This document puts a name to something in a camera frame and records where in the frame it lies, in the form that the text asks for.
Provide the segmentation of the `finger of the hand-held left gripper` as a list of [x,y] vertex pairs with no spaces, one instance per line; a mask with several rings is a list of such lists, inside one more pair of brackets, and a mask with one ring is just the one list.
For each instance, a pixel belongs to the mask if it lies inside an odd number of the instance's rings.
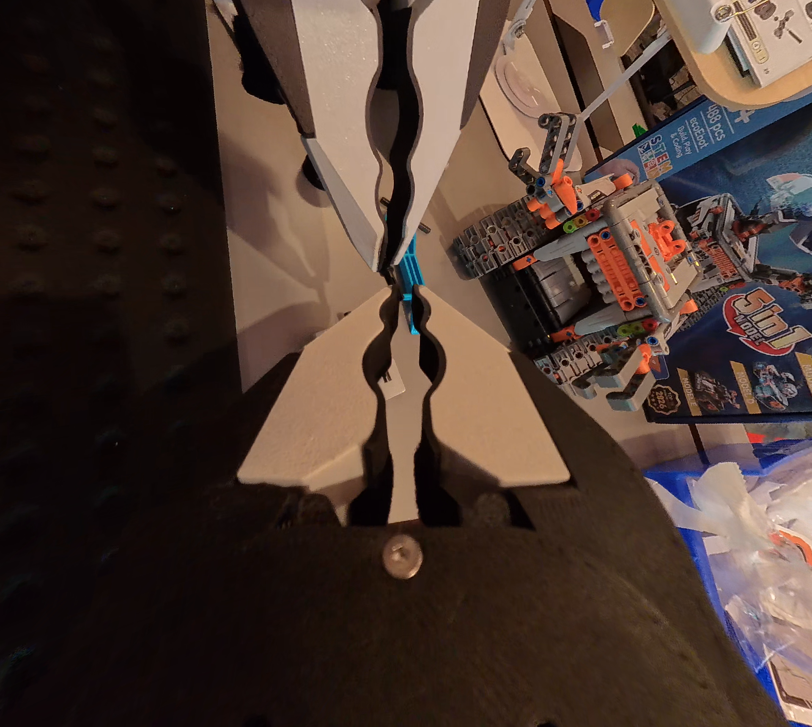
[[387,264],[401,262],[461,134],[480,0],[415,0],[390,154]]
[[351,243],[371,271],[381,267],[382,162],[370,134],[381,70],[381,0],[291,0],[313,129],[308,157]]

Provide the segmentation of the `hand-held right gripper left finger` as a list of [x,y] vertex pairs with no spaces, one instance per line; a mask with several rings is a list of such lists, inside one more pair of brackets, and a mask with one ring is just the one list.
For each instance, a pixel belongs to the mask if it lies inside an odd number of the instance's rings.
[[237,470],[241,484],[325,496],[355,526],[388,523],[384,389],[400,305],[397,288],[385,286],[304,346]]

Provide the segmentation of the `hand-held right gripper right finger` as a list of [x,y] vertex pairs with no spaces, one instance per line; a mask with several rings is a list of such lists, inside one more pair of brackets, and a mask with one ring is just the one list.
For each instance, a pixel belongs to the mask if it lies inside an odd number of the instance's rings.
[[421,523],[458,526],[489,495],[511,512],[517,490],[571,482],[513,352],[425,286],[413,308],[430,383],[414,456]]

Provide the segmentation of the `blue plastic separator tool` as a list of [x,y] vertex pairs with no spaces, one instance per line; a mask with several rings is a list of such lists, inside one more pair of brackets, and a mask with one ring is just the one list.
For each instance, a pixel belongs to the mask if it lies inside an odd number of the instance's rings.
[[417,328],[413,316],[413,291],[415,286],[425,285],[424,276],[417,258],[417,240],[421,230],[422,225],[418,226],[418,231],[413,235],[401,261],[382,272],[382,276],[387,283],[395,285],[400,291],[405,321],[413,336],[420,335],[420,330]]

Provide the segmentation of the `white book stand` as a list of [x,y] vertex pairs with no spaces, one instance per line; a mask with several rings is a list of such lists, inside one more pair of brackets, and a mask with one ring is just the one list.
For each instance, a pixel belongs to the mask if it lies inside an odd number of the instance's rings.
[[[523,0],[515,8],[513,19],[505,23],[481,93],[505,155],[511,157],[517,149],[527,148],[534,165],[540,161],[546,138],[538,119],[543,113],[565,113],[554,98],[536,51],[525,37],[538,2]],[[662,27],[635,62],[604,84],[593,102],[575,115],[576,133],[570,147],[573,154],[576,138],[593,113],[671,42],[697,92],[735,113],[749,112],[761,118],[785,104],[798,105],[800,97],[810,93],[810,61],[765,88],[759,88],[743,73],[726,42],[733,11],[723,0],[605,0],[600,15],[601,20],[594,22],[589,34],[602,53],[617,58],[628,53],[655,16],[659,16]],[[571,159],[565,168],[573,170]]]

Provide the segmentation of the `grey orange toy tracked robot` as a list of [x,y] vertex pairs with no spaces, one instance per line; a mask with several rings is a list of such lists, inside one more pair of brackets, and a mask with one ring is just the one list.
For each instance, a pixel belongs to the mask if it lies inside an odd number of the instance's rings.
[[467,275],[484,278],[513,313],[513,341],[575,396],[607,390],[615,411],[641,410],[652,361],[697,311],[699,265],[656,179],[609,173],[577,184],[566,173],[572,113],[543,113],[540,161],[518,148],[509,171],[525,195],[458,234]]

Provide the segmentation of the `black dimpled pad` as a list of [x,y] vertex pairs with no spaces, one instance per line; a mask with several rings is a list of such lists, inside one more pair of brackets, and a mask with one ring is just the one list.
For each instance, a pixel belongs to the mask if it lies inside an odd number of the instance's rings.
[[239,396],[205,0],[2,0],[2,553],[117,529]]

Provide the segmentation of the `blue kit box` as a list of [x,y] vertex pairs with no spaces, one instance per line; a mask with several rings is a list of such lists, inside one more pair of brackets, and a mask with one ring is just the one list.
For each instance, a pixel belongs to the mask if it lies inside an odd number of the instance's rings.
[[584,175],[657,180],[700,266],[651,421],[810,422],[811,95],[759,110],[705,97]]

